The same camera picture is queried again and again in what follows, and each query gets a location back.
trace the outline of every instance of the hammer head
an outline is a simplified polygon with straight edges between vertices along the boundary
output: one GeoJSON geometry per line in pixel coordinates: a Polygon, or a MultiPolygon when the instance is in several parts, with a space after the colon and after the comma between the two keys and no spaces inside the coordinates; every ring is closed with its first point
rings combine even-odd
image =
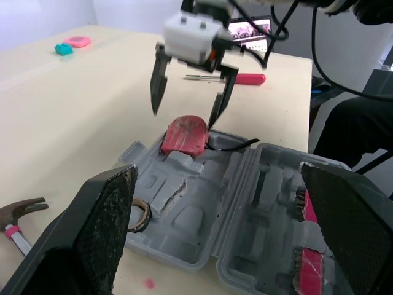
{"type": "Polygon", "coordinates": [[[39,204],[45,202],[45,198],[35,198],[15,202],[0,209],[0,230],[5,231],[6,226],[18,224],[18,219],[22,216],[36,211],[49,208],[48,204],[39,204]]]}

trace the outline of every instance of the pink stain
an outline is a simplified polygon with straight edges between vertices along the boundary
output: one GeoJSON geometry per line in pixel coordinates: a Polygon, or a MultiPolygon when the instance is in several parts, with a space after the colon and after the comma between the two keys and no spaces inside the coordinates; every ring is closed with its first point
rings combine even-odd
{"type": "Polygon", "coordinates": [[[148,288],[148,289],[154,289],[155,288],[155,283],[154,283],[154,281],[151,278],[148,278],[145,281],[144,284],[145,284],[145,287],[148,288]]]}

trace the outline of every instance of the molded compartment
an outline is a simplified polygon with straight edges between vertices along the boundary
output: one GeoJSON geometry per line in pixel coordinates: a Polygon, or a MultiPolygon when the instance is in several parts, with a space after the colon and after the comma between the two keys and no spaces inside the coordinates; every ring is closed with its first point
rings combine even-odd
{"type": "MultiPolygon", "coordinates": [[[[316,247],[325,259],[331,258],[319,226],[294,216],[296,191],[305,190],[298,171],[301,162],[349,169],[333,160],[260,144],[246,190],[233,204],[232,230],[219,255],[217,272],[223,284],[248,294],[296,294],[297,249],[316,247]]],[[[334,267],[330,263],[326,271],[335,273],[334,267]]],[[[333,289],[331,283],[325,277],[324,289],[333,289]]]]}
{"type": "MultiPolygon", "coordinates": [[[[205,150],[193,159],[174,151],[164,156],[160,154],[162,141],[148,152],[134,144],[120,156],[123,162],[131,164],[125,160],[132,159],[138,166],[134,197],[145,200],[152,210],[147,228],[128,233],[125,245],[171,266],[197,271],[207,263],[238,184],[246,178],[249,169],[242,163],[244,158],[251,161],[247,156],[251,152],[205,150]]],[[[245,141],[216,131],[209,134],[215,148],[245,141]]]]}

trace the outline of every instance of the pink hammer handle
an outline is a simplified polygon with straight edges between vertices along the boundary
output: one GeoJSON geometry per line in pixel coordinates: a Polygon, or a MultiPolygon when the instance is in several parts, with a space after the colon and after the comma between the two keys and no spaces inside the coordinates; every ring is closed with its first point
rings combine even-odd
{"type": "Polygon", "coordinates": [[[238,74],[236,77],[237,84],[245,85],[262,85],[266,81],[264,74],[238,74]]]}
{"type": "Polygon", "coordinates": [[[9,224],[6,226],[5,234],[9,240],[12,240],[18,246],[22,254],[27,256],[31,250],[31,244],[22,234],[20,228],[13,224],[9,224]]]}

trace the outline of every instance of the screwdriver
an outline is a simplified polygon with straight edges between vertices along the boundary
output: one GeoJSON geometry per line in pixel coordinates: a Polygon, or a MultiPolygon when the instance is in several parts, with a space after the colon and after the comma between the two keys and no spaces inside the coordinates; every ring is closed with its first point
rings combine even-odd
{"type": "MultiPolygon", "coordinates": [[[[220,79],[220,76],[201,76],[201,75],[185,75],[187,80],[202,80],[202,79],[220,79]]],[[[264,74],[238,74],[236,77],[236,84],[243,85],[262,85],[266,81],[264,74]]]]}

